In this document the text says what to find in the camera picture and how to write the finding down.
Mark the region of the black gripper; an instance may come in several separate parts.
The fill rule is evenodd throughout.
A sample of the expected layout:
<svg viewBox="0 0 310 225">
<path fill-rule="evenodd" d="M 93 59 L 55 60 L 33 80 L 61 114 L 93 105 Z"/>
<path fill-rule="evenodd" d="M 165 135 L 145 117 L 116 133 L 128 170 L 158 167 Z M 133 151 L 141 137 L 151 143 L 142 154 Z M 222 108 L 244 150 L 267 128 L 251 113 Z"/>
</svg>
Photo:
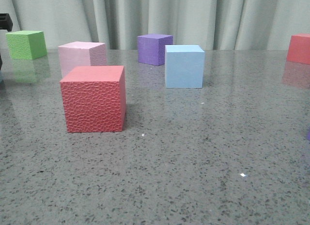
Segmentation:
<svg viewBox="0 0 310 225">
<path fill-rule="evenodd" d="M 0 13 L 0 30 L 11 31 L 13 22 L 8 13 Z"/>
</svg>

